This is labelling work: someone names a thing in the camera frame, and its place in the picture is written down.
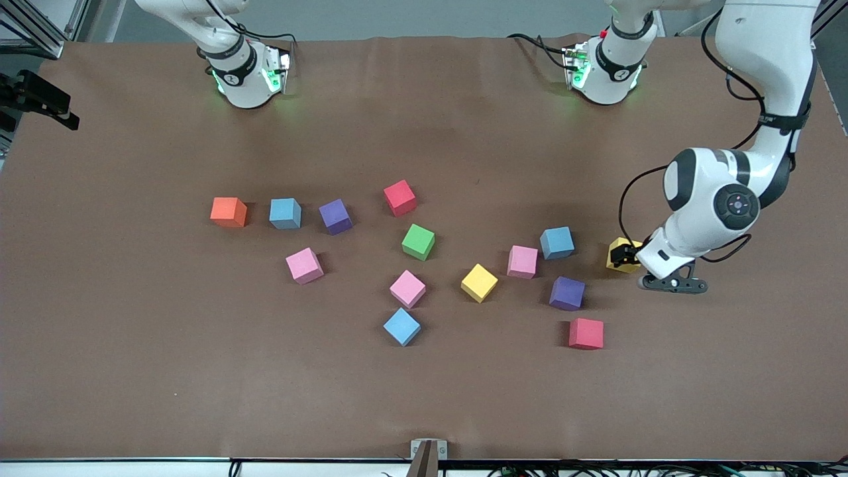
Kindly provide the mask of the purple foam block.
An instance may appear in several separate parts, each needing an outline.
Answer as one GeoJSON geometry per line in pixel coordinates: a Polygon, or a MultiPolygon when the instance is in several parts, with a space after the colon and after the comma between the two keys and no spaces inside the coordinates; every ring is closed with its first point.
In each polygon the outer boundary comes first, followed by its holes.
{"type": "Polygon", "coordinates": [[[336,199],[319,207],[321,219],[331,236],[339,235],[352,228],[352,219],[342,199],[336,199]]]}
{"type": "Polygon", "coordinates": [[[560,310],[576,311],[582,306],[586,284],[576,279],[560,276],[555,279],[549,305],[560,310]]]}

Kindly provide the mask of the orange foam block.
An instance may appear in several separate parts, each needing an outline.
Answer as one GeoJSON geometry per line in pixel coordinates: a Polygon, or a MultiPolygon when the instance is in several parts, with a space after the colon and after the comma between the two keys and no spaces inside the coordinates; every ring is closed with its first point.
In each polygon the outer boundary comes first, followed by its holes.
{"type": "Polygon", "coordinates": [[[241,229],[246,226],[248,206],[236,197],[215,197],[210,209],[209,220],[220,227],[241,229]]]}

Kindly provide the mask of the blue foam block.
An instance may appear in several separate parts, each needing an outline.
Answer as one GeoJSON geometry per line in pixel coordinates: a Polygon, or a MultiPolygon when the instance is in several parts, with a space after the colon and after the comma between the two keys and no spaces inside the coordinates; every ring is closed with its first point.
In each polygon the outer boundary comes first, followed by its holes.
{"type": "Polygon", "coordinates": [[[292,230],[301,227],[302,208],[294,198],[270,200],[269,222],[275,229],[292,230]]]}
{"type": "Polygon", "coordinates": [[[421,323],[409,311],[399,308],[384,323],[384,330],[401,346],[406,346],[421,332],[421,323]]]}
{"type": "Polygon", "coordinates": [[[540,236],[540,246],[545,260],[569,257],[575,251],[570,227],[545,229],[540,236]]]}

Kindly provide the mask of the green foam block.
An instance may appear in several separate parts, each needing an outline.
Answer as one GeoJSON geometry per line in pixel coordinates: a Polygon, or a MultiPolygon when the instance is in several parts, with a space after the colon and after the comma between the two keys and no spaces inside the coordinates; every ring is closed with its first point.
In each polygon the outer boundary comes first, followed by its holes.
{"type": "Polygon", "coordinates": [[[404,253],[424,262],[435,244],[435,233],[417,224],[411,224],[401,242],[404,253]]]}

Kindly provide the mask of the red foam block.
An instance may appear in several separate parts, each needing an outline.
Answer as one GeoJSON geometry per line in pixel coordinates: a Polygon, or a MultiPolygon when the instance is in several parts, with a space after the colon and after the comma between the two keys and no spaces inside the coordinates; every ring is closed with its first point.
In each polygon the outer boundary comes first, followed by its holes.
{"type": "Polygon", "coordinates": [[[400,180],[385,187],[384,198],[394,217],[411,213],[417,208],[416,196],[406,180],[400,180]]]}
{"type": "Polygon", "coordinates": [[[567,346],[572,349],[599,350],[605,347],[605,323],[578,317],[570,321],[567,346]]]}

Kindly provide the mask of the yellow foam block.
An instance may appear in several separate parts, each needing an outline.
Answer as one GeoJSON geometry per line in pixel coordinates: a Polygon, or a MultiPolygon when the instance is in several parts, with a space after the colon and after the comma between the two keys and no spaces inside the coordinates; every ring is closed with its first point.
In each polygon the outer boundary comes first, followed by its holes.
{"type": "Polygon", "coordinates": [[[628,271],[628,266],[622,266],[621,268],[613,268],[613,248],[630,248],[630,254],[637,254],[643,247],[644,244],[639,241],[629,240],[624,237],[619,237],[615,241],[613,241],[607,251],[606,257],[606,268],[611,270],[615,270],[618,272],[623,272],[624,274],[633,274],[638,271],[628,271]]]}
{"type": "Polygon", "coordinates": [[[460,288],[478,303],[484,302],[499,279],[481,264],[476,264],[460,282],[460,288]]]}

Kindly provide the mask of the pink foam block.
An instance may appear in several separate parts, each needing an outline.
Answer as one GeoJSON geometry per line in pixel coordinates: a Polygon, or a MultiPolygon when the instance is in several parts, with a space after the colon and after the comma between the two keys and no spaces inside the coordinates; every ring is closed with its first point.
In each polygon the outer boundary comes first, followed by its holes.
{"type": "Polygon", "coordinates": [[[418,301],[425,295],[427,291],[426,284],[420,278],[412,274],[409,270],[405,270],[400,276],[390,285],[391,295],[403,305],[404,308],[411,310],[415,307],[418,301]]]}
{"type": "Polygon", "coordinates": [[[513,245],[507,260],[507,276],[533,279],[537,272],[538,254],[536,248],[513,245]]]}
{"type": "Polygon", "coordinates": [[[295,282],[301,285],[311,283],[324,276],[320,260],[310,247],[287,256],[286,264],[295,282]]]}

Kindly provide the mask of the aluminium frame profile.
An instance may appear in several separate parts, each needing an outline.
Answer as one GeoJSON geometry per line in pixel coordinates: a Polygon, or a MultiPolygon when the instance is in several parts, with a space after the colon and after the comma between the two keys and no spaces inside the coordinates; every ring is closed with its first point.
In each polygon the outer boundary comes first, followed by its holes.
{"type": "Polygon", "coordinates": [[[91,0],[0,0],[0,54],[57,60],[76,40],[91,0]]]}
{"type": "Polygon", "coordinates": [[[812,39],[820,35],[846,9],[848,9],[848,0],[819,0],[814,21],[812,21],[812,39]]]}

